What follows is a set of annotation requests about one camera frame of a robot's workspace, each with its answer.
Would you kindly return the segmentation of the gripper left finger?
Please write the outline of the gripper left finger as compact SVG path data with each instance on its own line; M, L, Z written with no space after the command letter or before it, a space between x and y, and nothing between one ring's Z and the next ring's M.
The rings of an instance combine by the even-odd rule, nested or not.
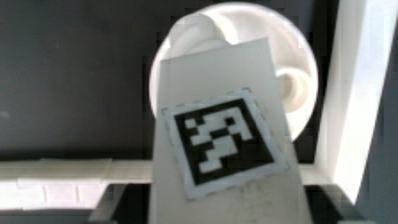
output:
M88 215L86 224L122 224L124 184L109 184Z

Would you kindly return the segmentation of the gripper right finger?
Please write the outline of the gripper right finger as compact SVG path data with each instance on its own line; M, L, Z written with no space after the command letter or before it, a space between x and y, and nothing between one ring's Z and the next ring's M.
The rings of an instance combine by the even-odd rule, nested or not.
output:
M330 224L360 224L365 218L353 206L348 196L337 185L328 184L319 186L324 197L326 214Z

